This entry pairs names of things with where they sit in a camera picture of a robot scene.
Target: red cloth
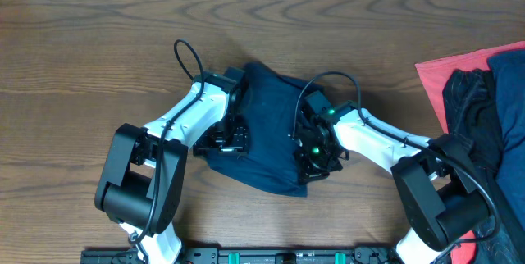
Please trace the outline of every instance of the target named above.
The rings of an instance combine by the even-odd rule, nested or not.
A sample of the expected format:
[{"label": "red cloth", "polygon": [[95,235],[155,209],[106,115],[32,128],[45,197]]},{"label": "red cloth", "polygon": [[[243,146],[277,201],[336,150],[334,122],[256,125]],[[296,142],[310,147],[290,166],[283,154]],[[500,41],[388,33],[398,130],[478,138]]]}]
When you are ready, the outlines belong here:
[{"label": "red cloth", "polygon": [[416,64],[419,78],[427,91],[428,98],[434,107],[441,128],[448,133],[445,117],[445,104],[443,103],[443,88],[455,70],[473,71],[481,69],[488,71],[486,59],[497,53],[525,48],[525,42],[511,43],[510,45],[482,49],[469,54],[436,59]]}]

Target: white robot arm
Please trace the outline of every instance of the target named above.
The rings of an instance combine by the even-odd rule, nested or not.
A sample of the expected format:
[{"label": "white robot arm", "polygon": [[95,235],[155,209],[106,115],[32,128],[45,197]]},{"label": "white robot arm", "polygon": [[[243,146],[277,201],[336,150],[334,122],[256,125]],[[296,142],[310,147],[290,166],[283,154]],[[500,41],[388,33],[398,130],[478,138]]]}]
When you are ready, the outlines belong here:
[{"label": "white robot arm", "polygon": [[[348,155],[348,151],[364,155],[393,175],[413,227],[395,247],[405,264],[432,262],[490,215],[470,179],[453,172],[440,159],[429,155],[429,150],[422,151],[442,152],[473,172],[467,153],[450,135],[432,140],[408,134],[378,120],[365,108],[359,114],[351,102],[333,107],[318,91],[305,97],[301,114],[308,123],[297,122],[299,129],[294,139],[301,146],[295,156],[303,181],[340,171],[339,156],[343,152]],[[436,191],[431,181],[448,174],[451,182]]]},{"label": "white robot arm", "polygon": [[[152,205],[154,181],[130,171],[129,164],[155,168],[154,153],[167,120],[197,97],[200,86],[195,79],[189,93],[166,114],[142,128],[124,124],[113,138],[95,205],[128,234],[142,233]],[[194,155],[206,150],[246,154],[248,131],[235,119],[235,109],[246,87],[241,70],[230,68],[225,76],[207,74],[200,99],[175,119],[165,138],[155,223],[140,242],[140,259],[172,264],[179,257],[181,241],[171,220],[179,203],[189,148],[194,147]]]}]

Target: navy blue cloth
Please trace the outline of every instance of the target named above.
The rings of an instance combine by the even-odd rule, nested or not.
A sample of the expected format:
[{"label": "navy blue cloth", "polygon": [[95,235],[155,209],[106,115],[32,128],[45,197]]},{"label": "navy blue cloth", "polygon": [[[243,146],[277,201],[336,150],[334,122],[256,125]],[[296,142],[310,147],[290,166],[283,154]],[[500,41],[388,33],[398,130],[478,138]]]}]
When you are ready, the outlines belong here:
[{"label": "navy blue cloth", "polygon": [[[478,245],[476,264],[518,264],[515,247],[523,242],[519,234],[510,234],[519,228],[518,220],[509,210],[506,199],[496,185],[497,173],[504,151],[500,118],[497,113],[496,87],[490,71],[454,71],[443,89],[445,115],[449,132],[456,136],[488,188],[500,210],[503,223],[498,235]],[[474,229],[478,238],[487,236],[494,228],[494,218]]]},{"label": "navy blue cloth", "polygon": [[496,181],[525,229],[525,50],[494,56],[488,64],[504,142]]},{"label": "navy blue cloth", "polygon": [[443,88],[449,133],[456,136],[482,176],[496,173],[503,152],[496,111],[495,82],[490,71],[456,70]]},{"label": "navy blue cloth", "polygon": [[[249,88],[240,115],[249,127],[249,153],[244,157],[228,157],[210,152],[208,165],[256,189],[274,194],[306,197],[307,188],[299,185],[294,159],[298,145],[291,140],[295,104],[306,85],[302,80],[277,75],[262,63],[248,63],[244,71]],[[321,89],[312,85],[306,93]]]}]

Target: wooden table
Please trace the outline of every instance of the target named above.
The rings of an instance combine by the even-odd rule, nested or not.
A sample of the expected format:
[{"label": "wooden table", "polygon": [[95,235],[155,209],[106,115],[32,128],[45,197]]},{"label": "wooden table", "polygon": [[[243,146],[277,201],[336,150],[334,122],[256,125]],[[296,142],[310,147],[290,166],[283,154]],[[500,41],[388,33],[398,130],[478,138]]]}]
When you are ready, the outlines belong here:
[{"label": "wooden table", "polygon": [[[188,92],[175,39],[215,72],[253,59],[304,79],[349,72],[376,116],[437,137],[413,64],[525,38],[525,0],[0,3],[0,262],[74,263],[86,247],[126,246],[94,191],[115,129],[157,118]],[[344,79],[323,83],[335,102],[355,96]],[[264,193],[191,157],[177,234],[226,247],[346,247],[394,244],[408,230],[393,180],[358,154],[308,192]]]}]

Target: black cable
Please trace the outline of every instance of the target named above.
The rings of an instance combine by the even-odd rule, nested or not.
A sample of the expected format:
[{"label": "black cable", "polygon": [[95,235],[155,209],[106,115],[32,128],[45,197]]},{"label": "black cable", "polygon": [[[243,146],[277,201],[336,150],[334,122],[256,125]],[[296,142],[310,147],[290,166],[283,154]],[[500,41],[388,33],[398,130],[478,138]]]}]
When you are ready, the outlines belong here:
[{"label": "black cable", "polygon": [[194,54],[194,58],[197,60],[197,64],[199,64],[199,69],[201,69],[202,67],[202,64],[200,62],[200,58],[199,58],[199,55],[197,54],[197,52],[189,45],[188,42],[186,42],[185,40],[183,39],[177,39],[174,43],[173,43],[173,52],[175,53],[175,57],[177,58],[177,61],[179,62],[180,64],[180,67],[182,67],[182,70],[188,75],[189,79],[190,80],[194,80],[194,77],[190,74],[190,72],[188,71],[188,69],[186,68],[186,66],[184,65],[184,63],[182,63],[182,60],[180,59],[179,57],[179,51],[177,51],[177,45],[179,43],[183,43],[184,45],[186,45],[186,47],[188,47],[188,49],[191,51],[192,54]]},{"label": "black cable", "polygon": [[203,63],[200,61],[199,55],[196,53],[196,51],[191,47],[191,45],[186,42],[183,39],[177,39],[173,43],[173,50],[175,52],[175,56],[177,58],[177,61],[180,63],[180,67],[186,72],[186,74],[193,79],[193,76],[188,72],[182,61],[180,60],[179,53],[177,51],[177,45],[179,43],[183,43],[195,56],[195,61],[199,65],[199,71],[200,71],[200,89],[195,98],[193,98],[188,104],[186,104],[182,109],[180,109],[170,120],[166,122],[164,125],[164,129],[162,130],[160,139],[158,140],[158,146],[157,146],[157,157],[155,160],[155,183],[153,184],[153,197],[152,197],[152,205],[149,209],[149,216],[148,221],[146,222],[146,226],[144,229],[142,229],[142,232],[140,235],[136,236],[135,238],[132,238],[133,234],[130,234],[129,242],[132,245],[138,245],[144,239],[146,234],[148,233],[149,229],[151,228],[151,224],[153,223],[153,218],[155,215],[155,210],[157,209],[157,201],[158,201],[158,191],[160,188],[160,180],[161,180],[161,169],[162,169],[162,157],[164,153],[164,141],[166,140],[166,134],[171,129],[171,126],[175,122],[175,120],[182,115],[185,111],[188,110],[192,105],[194,105],[200,97],[203,95],[204,92],[204,69],[203,69]]},{"label": "black cable", "polygon": [[149,264],[149,255],[146,253],[146,250],[144,249],[144,246],[142,243],[137,244],[137,248],[139,248],[139,251],[144,256],[144,264]]},{"label": "black cable", "polygon": [[[131,252],[130,250],[127,250],[127,251],[124,251],[124,252],[116,253],[115,255],[113,255],[112,260],[111,260],[109,263],[110,263],[110,264],[114,264],[114,263],[113,263],[113,260],[118,259],[118,257],[124,256],[124,255],[126,255],[126,257],[128,257],[128,255],[133,255],[133,253],[134,253],[134,252]],[[122,262],[121,259],[118,259],[118,262],[119,262],[120,264],[125,263],[125,262]]]},{"label": "black cable", "polygon": [[493,239],[494,237],[497,236],[498,232],[500,231],[500,227],[501,227],[500,213],[498,212],[498,210],[497,210],[497,208],[496,208],[496,206],[494,204],[494,201],[492,200],[492,198],[490,197],[488,192],[483,188],[483,186],[481,186],[479,184],[479,182],[476,179],[474,179],[475,175],[466,166],[464,166],[463,164],[461,164],[458,161],[455,161],[453,158],[441,155],[438,152],[432,151],[431,149],[428,149],[426,147],[423,147],[423,146],[421,146],[421,145],[419,145],[417,143],[414,143],[414,142],[410,141],[408,138],[401,138],[401,137],[399,137],[399,136],[397,136],[395,134],[392,134],[392,133],[390,133],[390,132],[388,132],[386,130],[383,130],[383,129],[375,126],[368,118],[364,117],[363,112],[361,111],[361,88],[359,87],[359,84],[358,84],[357,80],[355,80],[354,77],[351,76],[351,75],[345,74],[344,72],[340,72],[340,71],[327,71],[327,72],[323,72],[323,73],[321,73],[319,75],[316,75],[313,79],[311,79],[304,86],[303,90],[301,91],[301,94],[299,95],[299,98],[297,99],[297,104],[295,105],[294,130],[292,131],[292,135],[291,135],[292,139],[295,137],[295,124],[297,122],[297,112],[298,112],[299,103],[301,101],[301,97],[303,96],[304,91],[306,91],[307,87],[311,83],[313,83],[314,81],[318,80],[319,78],[321,78],[321,77],[323,77],[325,75],[342,75],[342,76],[348,78],[349,80],[351,80],[354,83],[354,86],[355,86],[355,89],[356,89],[356,92],[357,92],[357,95],[358,95],[358,101],[357,101],[358,114],[359,114],[359,117],[361,118],[361,120],[363,121],[364,124],[369,125],[371,128],[373,128],[374,130],[378,131],[379,133],[382,133],[382,134],[384,134],[384,135],[386,135],[386,136],[388,136],[388,137],[390,137],[390,138],[392,138],[394,140],[397,140],[397,141],[399,141],[401,143],[404,143],[404,144],[406,144],[408,146],[411,146],[413,148],[419,149],[422,152],[425,152],[426,154],[430,155],[431,157],[434,157],[435,159],[441,160],[445,164],[451,166],[457,172],[465,175],[469,180],[471,180],[474,183],[474,185],[476,186],[477,190],[480,192],[482,197],[485,199],[485,202],[486,202],[486,204],[487,204],[487,206],[489,208],[490,213],[492,214],[492,216],[494,216],[494,219],[495,219],[494,229],[487,236],[484,236],[484,237],[481,237],[481,238],[477,238],[477,239],[458,239],[453,244],[479,243],[479,242],[482,242],[482,241]]},{"label": "black cable", "polygon": [[441,259],[443,259],[446,255],[450,254],[450,252],[452,252],[453,249],[455,249],[456,247],[460,248],[461,247],[461,244],[458,243],[457,241],[455,243],[452,243],[448,248],[444,249],[441,254],[439,254],[439,256],[436,257],[436,259],[434,259],[434,261],[432,262],[432,264],[436,264],[438,263]]}]

